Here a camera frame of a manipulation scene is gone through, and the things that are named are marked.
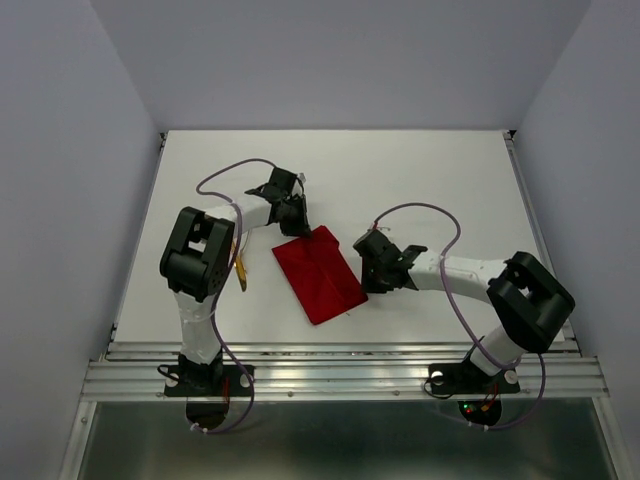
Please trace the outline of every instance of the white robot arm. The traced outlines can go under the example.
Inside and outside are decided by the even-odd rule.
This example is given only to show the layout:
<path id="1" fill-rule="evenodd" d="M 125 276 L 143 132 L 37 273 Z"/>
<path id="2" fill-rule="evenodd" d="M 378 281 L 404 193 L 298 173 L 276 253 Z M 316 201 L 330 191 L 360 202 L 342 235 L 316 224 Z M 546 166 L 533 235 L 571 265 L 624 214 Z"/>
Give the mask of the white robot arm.
<path id="1" fill-rule="evenodd" d="M 234 199 L 242 215 L 241 233 L 278 223 L 284 235 L 310 235 L 301 187 L 296 174 L 274 168 L 267 183 Z M 166 372 L 179 383 L 174 385 L 176 396 L 211 395 L 219 384 L 222 350 L 211 316 L 230 268 L 239 223 L 231 205 L 206 211 L 186 207 L 162 256 L 160 273 L 174 292 L 182 328 L 178 365 Z"/>
<path id="2" fill-rule="evenodd" d="M 442 257 L 426 247 L 404 251 L 381 231 L 371 229 L 354 244 L 363 260 L 362 286 L 367 293 L 396 288 L 445 290 Z M 431 365 L 441 372 L 434 393 L 443 395 L 486 392 L 503 382 L 499 365 L 518 361 L 525 352 L 544 353 L 575 307 L 571 295 L 532 255 L 517 252 L 509 260 L 445 259 L 450 293 L 492 305 L 501 325 L 480 340 L 460 364 Z M 502 393 L 517 393 L 517 384 L 501 383 Z"/>

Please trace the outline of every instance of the purple cable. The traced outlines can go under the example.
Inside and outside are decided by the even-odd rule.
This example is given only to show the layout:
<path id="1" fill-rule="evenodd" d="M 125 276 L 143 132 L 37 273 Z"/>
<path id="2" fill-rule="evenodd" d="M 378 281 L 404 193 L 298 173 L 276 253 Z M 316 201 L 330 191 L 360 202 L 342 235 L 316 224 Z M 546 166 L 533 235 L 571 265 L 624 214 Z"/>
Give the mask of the purple cable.
<path id="1" fill-rule="evenodd" d="M 204 180 L 202 180 L 200 183 L 198 183 L 198 185 L 196 186 L 196 192 L 199 195 L 208 195 L 208 196 L 212 196 L 212 197 L 217 197 L 217 198 L 221 198 L 222 200 L 225 200 L 226 202 L 228 202 L 233 209 L 236 211 L 236 248 L 233 249 L 233 252 L 231 252 L 231 259 L 229 260 L 229 267 L 227 268 L 227 271 L 224 275 L 224 278 L 222 279 L 222 288 L 224 288 L 224 286 L 227 283 L 227 279 L 229 278 L 229 274 L 231 273 L 231 271 L 233 270 L 233 265 L 236 261 L 236 258 L 238 257 L 238 251 L 240 250 L 240 242 L 242 240 L 242 211 L 240 210 L 240 208 L 233 203 L 233 199 L 231 197 L 228 197 L 227 195 L 224 195 L 222 193 L 218 193 L 218 192 L 205 192 L 202 190 L 202 186 L 207 183 L 209 180 L 222 175 L 225 172 L 228 172 L 229 170 L 239 167 L 240 165 L 244 165 L 246 163 L 251 163 L 251 162 L 260 162 L 260 163 L 266 163 L 267 165 L 271 165 L 272 167 L 276 167 L 276 165 L 273 162 L 270 162 L 269 160 L 264 160 L 262 158 L 249 158 L 247 160 L 242 160 L 240 162 L 236 162 L 232 165 L 229 165 L 228 167 L 223 168 L 222 170 L 218 170 L 217 172 L 209 175 L 208 177 L 206 177 Z M 227 345 L 227 343 L 223 340 L 222 335 L 220 335 L 220 331 L 218 330 L 218 325 L 216 323 L 216 307 L 218 305 L 218 300 L 220 299 L 220 295 L 222 293 L 222 289 L 220 290 L 220 292 L 218 292 L 218 295 L 216 295 L 216 297 L 213 299 L 213 303 L 211 304 L 211 315 L 210 315 L 210 319 L 211 319 L 211 327 L 213 328 L 213 333 L 216 336 L 216 338 L 218 339 L 218 342 L 220 343 L 220 346 L 224 349 L 225 352 L 227 352 L 227 355 L 229 355 L 229 358 L 231 358 L 231 360 L 233 360 L 233 363 L 235 363 L 238 366 L 238 369 L 240 370 L 240 372 L 242 372 L 242 374 L 247 378 L 247 380 L 249 381 L 249 388 L 251 389 L 251 399 L 249 400 L 249 404 L 247 405 L 247 408 L 244 410 L 244 412 L 242 413 L 242 415 L 240 415 L 240 417 L 233 422 L 231 425 L 228 425 L 226 427 L 223 427 L 219 430 L 207 430 L 205 431 L 203 428 L 201 428 L 200 426 L 191 423 L 191 428 L 194 430 L 197 430 L 201 433 L 207 434 L 207 435 L 214 435 L 214 434 L 219 434 L 219 433 L 227 433 L 230 430 L 234 429 L 235 427 L 237 427 L 238 425 L 240 425 L 245 418 L 247 418 L 247 415 L 249 415 L 249 412 L 251 411 L 251 408 L 253 407 L 253 403 L 255 401 L 255 396 L 256 396 L 256 391 L 255 391 L 255 386 L 253 383 L 253 378 L 251 377 L 251 375 L 249 374 L 248 370 L 245 368 L 245 366 L 242 364 L 242 362 L 240 360 L 238 360 L 238 357 L 236 357 L 233 352 L 231 351 L 231 349 L 229 348 L 229 345 Z"/>
<path id="2" fill-rule="evenodd" d="M 441 258 L 440 258 L 440 279 L 442 280 L 442 286 L 444 287 L 444 291 L 447 294 L 447 298 L 449 299 L 449 303 L 451 304 L 451 308 L 453 308 L 453 311 L 455 312 L 456 316 L 458 317 L 458 320 L 460 320 L 460 323 L 462 324 L 463 328 L 465 329 L 465 331 L 467 332 L 467 334 L 469 335 L 469 337 L 471 338 L 471 340 L 473 341 L 473 344 L 482 352 L 482 354 L 487 357 L 487 360 L 489 360 L 491 363 L 493 363 L 496 367 L 500 368 L 501 370 L 508 370 L 508 369 L 512 369 L 515 368 L 516 366 L 518 366 L 518 364 L 520 363 L 519 361 L 509 364 L 509 365 L 503 365 L 500 362 L 498 362 L 488 351 L 486 348 L 484 348 L 482 346 L 482 344 L 480 343 L 480 340 L 478 340 L 478 337 L 476 337 L 476 335 L 473 333 L 473 330 L 471 330 L 471 327 L 469 326 L 469 324 L 467 323 L 467 321 L 465 320 L 464 316 L 462 315 L 462 312 L 460 311 L 460 309 L 458 308 L 458 305 L 456 304 L 455 299 L 453 298 L 453 293 L 451 291 L 451 285 L 449 284 L 449 280 L 447 278 L 447 274 L 446 274 L 446 270 L 445 270 L 445 258 L 447 256 L 447 253 L 449 253 L 449 250 L 451 250 L 451 247 L 453 247 L 455 245 L 455 243 L 458 241 L 458 239 L 460 238 L 460 235 L 462 234 L 462 228 L 460 227 L 460 222 L 458 221 L 458 219 L 456 217 L 453 216 L 452 213 L 450 213 L 449 211 L 445 210 L 442 207 L 438 207 L 437 205 L 432 205 L 430 203 L 424 203 L 424 202 L 408 202 L 408 203 L 402 203 L 400 205 L 396 205 L 395 207 L 391 207 L 389 210 L 386 210 L 384 212 L 382 212 L 380 215 L 378 215 L 376 217 L 376 219 L 373 221 L 373 227 L 377 228 L 378 223 L 380 222 L 380 220 L 382 218 L 384 218 L 385 216 L 387 216 L 388 214 L 390 214 L 391 212 L 395 212 L 396 210 L 400 210 L 401 208 L 406 208 L 406 207 L 425 207 L 425 208 L 430 208 L 431 210 L 436 210 L 444 215 L 446 215 L 447 217 L 449 217 L 451 219 L 451 221 L 453 221 L 453 223 L 456 226 L 456 234 L 453 237 L 453 239 L 447 244 L 446 247 L 444 247 L 442 249 L 442 252 L 440 254 Z M 544 396 L 544 390 L 545 387 L 547 385 L 547 368 L 545 366 L 544 363 L 544 359 L 542 358 L 542 355 L 538 354 L 538 358 L 540 359 L 540 370 L 541 370 L 541 382 L 540 382 L 540 392 L 538 393 L 538 397 L 536 398 L 535 403 L 533 404 L 533 407 L 531 407 L 531 410 L 529 410 L 527 413 L 525 413 L 522 417 L 513 420 L 512 422 L 508 422 L 505 423 L 504 425 L 498 425 L 498 426 L 494 426 L 494 427 L 486 427 L 488 430 L 505 430 L 507 428 L 511 428 L 511 427 L 515 427 L 517 425 L 520 425 L 522 422 L 524 422 L 526 419 L 528 419 L 533 412 L 535 412 L 541 401 L 542 401 L 542 397 Z M 474 423 L 471 422 L 465 422 L 464 420 L 460 420 L 459 418 L 455 418 L 455 417 L 450 417 L 448 415 L 444 415 L 444 414 L 440 414 L 446 418 L 449 418 L 451 420 L 455 420 L 456 422 L 459 423 L 464 423 L 464 424 L 469 424 L 470 426 L 478 426 L 482 429 L 484 429 L 484 426 L 481 425 L 476 425 Z"/>
<path id="3" fill-rule="evenodd" d="M 482 345 L 482 343 L 480 343 L 480 340 L 478 339 L 478 337 L 476 337 L 475 333 L 473 333 L 473 330 L 471 330 L 471 327 L 469 326 L 469 323 L 467 323 L 467 320 L 464 318 L 464 315 L 462 315 L 462 312 L 460 311 L 460 308 L 458 308 L 458 304 L 456 303 L 455 299 L 453 298 L 453 293 L 451 291 L 451 285 L 449 284 L 449 279 L 447 278 L 444 262 L 445 262 L 445 258 L 447 256 L 447 253 L 449 253 L 449 250 L 451 250 L 451 247 L 453 247 L 455 245 L 455 243 L 458 241 L 458 239 L 460 238 L 460 235 L 462 234 L 462 228 L 460 227 L 460 222 L 458 222 L 458 219 L 456 217 L 454 217 L 452 213 L 448 212 L 447 210 L 445 210 L 442 207 L 438 207 L 437 205 L 432 205 L 430 203 L 424 203 L 424 202 L 402 203 L 400 205 L 396 205 L 395 207 L 391 207 L 389 210 L 386 210 L 386 211 L 382 212 L 380 215 L 378 215 L 378 217 L 373 221 L 374 227 L 378 225 L 378 223 L 380 222 L 380 220 L 382 218 L 386 217 L 391 212 L 395 212 L 396 210 L 400 210 L 402 208 L 407 208 L 407 207 L 425 207 L 425 208 L 430 208 L 431 210 L 436 210 L 436 211 L 446 215 L 447 217 L 449 217 L 451 219 L 451 221 L 455 224 L 455 226 L 456 226 L 456 234 L 455 234 L 455 236 L 447 244 L 447 246 L 442 249 L 442 252 L 440 253 L 440 256 L 441 256 L 441 258 L 440 258 L 440 279 L 442 280 L 442 286 L 444 287 L 444 292 L 447 294 L 447 298 L 449 299 L 449 303 L 451 304 L 451 308 L 453 309 L 454 313 L 456 314 L 456 317 L 458 317 L 458 320 L 460 320 L 460 323 L 462 324 L 462 328 L 465 329 L 465 331 L 467 332 L 467 335 L 469 335 L 469 337 L 471 338 L 471 341 L 476 346 L 476 348 L 478 348 L 478 350 L 480 350 L 482 352 L 482 354 L 485 357 L 487 357 L 487 360 L 489 360 L 491 363 L 493 363 L 500 370 L 510 370 L 512 368 L 517 367 L 520 362 L 515 362 L 515 363 L 510 363 L 510 364 L 503 364 L 503 363 L 500 363 L 498 360 L 496 360 L 493 357 L 493 355 L 491 355 L 487 351 L 487 349 Z"/>

